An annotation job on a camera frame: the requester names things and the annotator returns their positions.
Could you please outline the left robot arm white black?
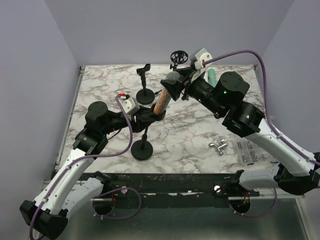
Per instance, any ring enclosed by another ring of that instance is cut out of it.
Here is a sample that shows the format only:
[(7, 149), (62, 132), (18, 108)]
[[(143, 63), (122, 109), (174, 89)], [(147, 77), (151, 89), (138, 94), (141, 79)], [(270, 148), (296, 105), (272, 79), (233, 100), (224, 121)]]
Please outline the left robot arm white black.
[(165, 103), (152, 107), (139, 105), (128, 95), (115, 98), (120, 112), (110, 111), (103, 101), (95, 101), (88, 107), (85, 125), (72, 145), (69, 155), (45, 189), (34, 198), (25, 200), (19, 210), (27, 225), (29, 239), (57, 239), (66, 228), (69, 218), (93, 197), (107, 197), (111, 191), (108, 178), (102, 173), (90, 177), (78, 189), (73, 190), (84, 171), (97, 159), (103, 158), (102, 151), (108, 144), (108, 134), (128, 128), (128, 145), (120, 152), (106, 154), (107, 158), (126, 153), (133, 144), (133, 134), (164, 119)]

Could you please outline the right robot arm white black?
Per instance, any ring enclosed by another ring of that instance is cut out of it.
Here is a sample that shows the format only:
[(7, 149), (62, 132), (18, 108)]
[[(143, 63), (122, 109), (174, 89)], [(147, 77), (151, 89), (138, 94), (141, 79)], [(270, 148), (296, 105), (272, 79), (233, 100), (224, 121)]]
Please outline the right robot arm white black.
[(256, 188), (276, 188), (292, 195), (303, 195), (320, 185), (320, 162), (317, 155), (303, 151), (302, 157), (295, 149), (300, 147), (291, 140), (277, 136), (267, 121), (263, 111), (244, 101), (250, 85), (235, 71), (224, 72), (217, 84), (212, 86), (201, 74), (195, 80), (190, 67), (182, 68), (177, 78), (166, 77), (161, 85), (176, 101), (180, 94), (197, 100), (222, 118), (222, 125), (233, 134), (262, 147), (273, 156), (277, 165), (258, 170), (239, 170), (237, 178), (230, 183), (230, 191), (241, 196), (247, 190)]

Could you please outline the black round base clip stand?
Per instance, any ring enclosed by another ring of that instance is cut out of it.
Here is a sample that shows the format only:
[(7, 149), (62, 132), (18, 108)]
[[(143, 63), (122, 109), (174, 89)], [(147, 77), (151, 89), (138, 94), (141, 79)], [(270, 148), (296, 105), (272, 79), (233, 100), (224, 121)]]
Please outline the black round base clip stand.
[(139, 160), (139, 161), (148, 160), (153, 154), (153, 146), (147, 140), (149, 127), (144, 130), (144, 133), (141, 139), (135, 141), (131, 146), (131, 149), (130, 149), (131, 154), (136, 160)]

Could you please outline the glitter silver mesh microphone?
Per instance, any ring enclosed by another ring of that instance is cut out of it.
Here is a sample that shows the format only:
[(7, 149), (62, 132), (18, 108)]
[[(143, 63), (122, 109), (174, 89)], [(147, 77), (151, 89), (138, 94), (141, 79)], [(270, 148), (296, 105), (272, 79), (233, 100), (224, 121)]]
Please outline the glitter silver mesh microphone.
[[(172, 71), (166, 75), (165, 80), (168, 80), (168, 79), (175, 80), (179, 77), (180, 77), (180, 74), (177, 71)], [(156, 114), (160, 114), (162, 111), (166, 110), (171, 99), (172, 98), (169, 92), (163, 87), (160, 93), (160, 96), (155, 104), (153, 112)]]

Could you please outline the black tripod shock mount stand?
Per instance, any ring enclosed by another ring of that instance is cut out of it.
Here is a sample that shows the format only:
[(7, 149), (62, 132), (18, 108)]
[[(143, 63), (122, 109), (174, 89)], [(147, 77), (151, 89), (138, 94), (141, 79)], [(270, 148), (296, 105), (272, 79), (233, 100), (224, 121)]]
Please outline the black tripod shock mount stand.
[(170, 64), (169, 68), (174, 71), (178, 67), (178, 65), (185, 64), (188, 61), (188, 59), (189, 55), (187, 52), (183, 50), (176, 50), (172, 52), (170, 55), (170, 60), (172, 64)]

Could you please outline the mint green microphone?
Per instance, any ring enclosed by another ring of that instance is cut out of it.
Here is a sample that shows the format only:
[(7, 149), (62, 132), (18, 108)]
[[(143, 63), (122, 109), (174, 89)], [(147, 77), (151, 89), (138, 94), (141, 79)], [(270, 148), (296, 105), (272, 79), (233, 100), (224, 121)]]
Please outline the mint green microphone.
[(215, 88), (217, 85), (216, 72), (213, 68), (207, 71), (208, 83)]

